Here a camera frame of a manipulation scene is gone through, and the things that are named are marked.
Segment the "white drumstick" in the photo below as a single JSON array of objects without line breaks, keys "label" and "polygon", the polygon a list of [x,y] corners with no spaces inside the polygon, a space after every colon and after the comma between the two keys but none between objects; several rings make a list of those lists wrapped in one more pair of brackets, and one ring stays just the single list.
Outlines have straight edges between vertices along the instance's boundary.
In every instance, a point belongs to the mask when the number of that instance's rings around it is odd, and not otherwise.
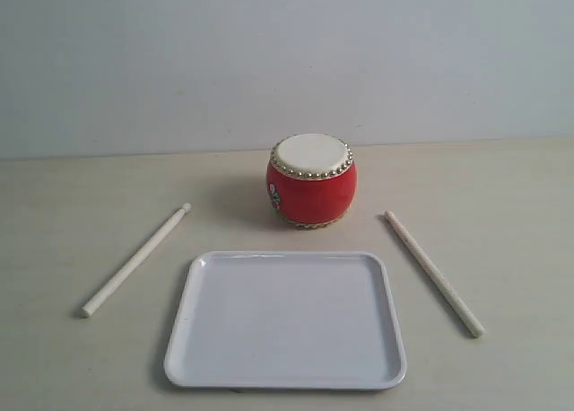
[{"label": "white drumstick", "polygon": [[153,253],[161,242],[190,212],[191,205],[183,204],[174,214],[126,261],[115,274],[81,307],[83,319],[91,317],[125,280]]},{"label": "white drumstick", "polygon": [[422,249],[412,234],[391,211],[386,211],[383,213],[383,217],[390,225],[395,235],[400,239],[403,245],[417,261],[425,275],[429,277],[429,279],[433,282],[435,288],[439,291],[443,299],[458,316],[470,335],[473,338],[482,337],[485,334],[485,327],[483,324],[472,313],[464,300],[454,289],[452,284],[432,262],[430,257]]}]

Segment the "white rectangular plastic tray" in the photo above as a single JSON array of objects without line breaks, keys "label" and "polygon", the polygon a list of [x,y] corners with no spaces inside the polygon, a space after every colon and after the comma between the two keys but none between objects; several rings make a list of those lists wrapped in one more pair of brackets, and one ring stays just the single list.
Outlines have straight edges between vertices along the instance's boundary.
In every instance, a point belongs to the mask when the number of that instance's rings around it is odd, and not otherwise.
[{"label": "white rectangular plastic tray", "polygon": [[376,256],[213,251],[189,266],[163,367],[181,388],[381,391],[407,361]]}]

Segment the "small red drum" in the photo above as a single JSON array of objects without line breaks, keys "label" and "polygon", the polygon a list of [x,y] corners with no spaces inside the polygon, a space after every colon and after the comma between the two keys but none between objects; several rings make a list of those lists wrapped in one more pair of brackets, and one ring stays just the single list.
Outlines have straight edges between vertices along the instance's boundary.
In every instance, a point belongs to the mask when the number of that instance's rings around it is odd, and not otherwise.
[{"label": "small red drum", "polygon": [[273,147],[265,178],[276,213],[299,227],[319,228],[347,212],[358,173],[346,142],[326,134],[301,134]]}]

